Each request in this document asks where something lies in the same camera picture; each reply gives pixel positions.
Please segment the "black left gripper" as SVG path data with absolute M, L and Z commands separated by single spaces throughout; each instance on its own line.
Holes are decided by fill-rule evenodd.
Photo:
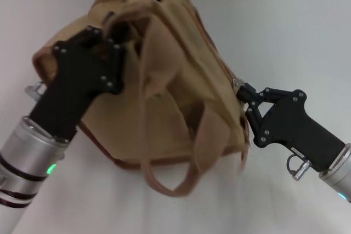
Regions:
M 58 71 L 30 113 L 30 119 L 49 135 L 71 140 L 76 126 L 97 96 L 123 91 L 122 80 L 129 24 L 111 24 L 104 37 L 103 29 L 115 13 L 110 11 L 100 27 L 86 26 L 66 42 L 54 46 Z M 88 48 L 107 43 L 103 59 Z

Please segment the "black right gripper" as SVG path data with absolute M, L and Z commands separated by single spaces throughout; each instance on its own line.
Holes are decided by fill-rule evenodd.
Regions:
M 254 143 L 264 148 L 281 144 L 290 151 L 301 153 L 314 170 L 327 170 L 345 147 L 345 143 L 309 117 L 304 104 L 306 94 L 301 90 L 285 91 L 266 87 L 256 91 L 249 83 L 236 88 L 236 98 L 248 104 L 245 116 L 254 134 Z M 258 106 L 273 104 L 262 117 Z

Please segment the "khaki canvas food bag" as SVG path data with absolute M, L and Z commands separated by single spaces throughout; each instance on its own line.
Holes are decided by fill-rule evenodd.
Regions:
M 86 23 L 100 26 L 110 11 L 105 33 L 129 24 L 124 89 L 98 96 L 77 128 L 117 166 L 140 169 L 151 188 L 170 197 L 188 195 L 221 156 L 246 158 L 247 119 L 234 74 L 191 0 L 95 0 L 41 49 Z

